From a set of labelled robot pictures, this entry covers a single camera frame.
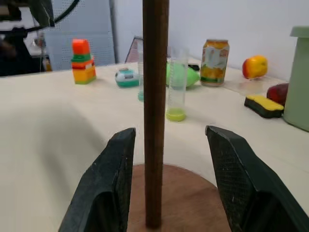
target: green block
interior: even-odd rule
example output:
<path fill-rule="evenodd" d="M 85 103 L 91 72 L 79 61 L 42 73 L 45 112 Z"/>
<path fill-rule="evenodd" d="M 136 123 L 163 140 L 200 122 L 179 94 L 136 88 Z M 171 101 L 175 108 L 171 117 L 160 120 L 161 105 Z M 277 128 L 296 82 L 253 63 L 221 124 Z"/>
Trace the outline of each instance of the green block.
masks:
<path fill-rule="evenodd" d="M 87 85 L 87 84 L 89 84 L 90 82 L 94 81 L 96 78 L 97 78 L 97 77 L 94 76 L 94 77 L 92 77 L 91 79 L 89 79 L 89 80 L 87 80 L 87 81 L 75 81 L 75 83 L 76 83 L 77 85 Z"/>
<path fill-rule="evenodd" d="M 91 54 L 86 55 L 74 55 L 72 62 L 85 62 L 91 60 Z"/>

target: black cable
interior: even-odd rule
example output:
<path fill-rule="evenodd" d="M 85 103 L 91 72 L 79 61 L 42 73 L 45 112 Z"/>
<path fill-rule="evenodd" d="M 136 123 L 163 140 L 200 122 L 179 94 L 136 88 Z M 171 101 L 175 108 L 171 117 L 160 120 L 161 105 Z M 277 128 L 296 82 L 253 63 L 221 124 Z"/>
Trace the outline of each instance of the black cable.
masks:
<path fill-rule="evenodd" d="M 55 19 L 55 24 L 60 22 L 62 19 L 64 19 L 65 17 L 67 17 L 73 10 L 74 8 L 77 6 L 77 4 L 79 3 L 80 0 L 74 0 L 72 2 L 72 4 L 60 15 Z M 38 26 L 38 27 L 32 27 L 32 28 L 28 28 L 25 29 L 25 32 L 30 33 L 30 32 L 34 32 L 37 30 L 42 30 L 46 28 L 46 26 Z M 0 34 L 2 35 L 9 35 L 9 34 L 16 34 L 11 30 L 0 30 Z"/>

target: pegboard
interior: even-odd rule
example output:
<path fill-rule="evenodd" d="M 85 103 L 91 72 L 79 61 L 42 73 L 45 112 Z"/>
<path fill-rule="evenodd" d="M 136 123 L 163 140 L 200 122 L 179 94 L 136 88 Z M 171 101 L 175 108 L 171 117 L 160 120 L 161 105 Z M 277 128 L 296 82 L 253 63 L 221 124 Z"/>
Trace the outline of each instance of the pegboard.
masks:
<path fill-rule="evenodd" d="M 73 0 L 52 0 L 59 16 Z M 80 0 L 69 16 L 44 31 L 54 71 L 71 69 L 72 40 L 88 39 L 96 65 L 115 63 L 109 0 Z"/>

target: can label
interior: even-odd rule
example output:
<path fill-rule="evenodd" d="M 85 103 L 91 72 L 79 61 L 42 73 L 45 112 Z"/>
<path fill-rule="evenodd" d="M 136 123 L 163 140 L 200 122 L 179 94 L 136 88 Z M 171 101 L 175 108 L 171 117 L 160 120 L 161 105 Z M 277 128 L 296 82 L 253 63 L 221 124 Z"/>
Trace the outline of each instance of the can label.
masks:
<path fill-rule="evenodd" d="M 201 82 L 211 85 L 220 85 L 224 81 L 229 46 L 221 49 L 213 46 L 203 48 L 201 64 Z"/>

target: table surface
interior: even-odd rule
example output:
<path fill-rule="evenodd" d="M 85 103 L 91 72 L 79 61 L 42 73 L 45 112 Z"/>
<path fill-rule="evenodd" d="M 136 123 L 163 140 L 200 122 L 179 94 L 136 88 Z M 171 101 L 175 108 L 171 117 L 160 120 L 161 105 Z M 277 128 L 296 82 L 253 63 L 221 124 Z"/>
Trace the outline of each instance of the table surface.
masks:
<path fill-rule="evenodd" d="M 98 79 L 86 86 L 74 84 L 72 71 L 0 79 L 2 231 L 56 231 L 82 174 L 117 131 L 136 128 L 134 163 L 144 162 L 143 103 L 138 87 L 116 85 L 123 67 L 137 70 L 137 63 L 97 67 Z M 246 138 L 309 214 L 309 133 L 243 106 L 244 94 L 279 82 L 248 81 L 228 68 L 223 87 L 196 83 L 186 91 L 187 119 L 165 122 L 164 162 L 216 185 L 205 127 L 231 130 Z"/>

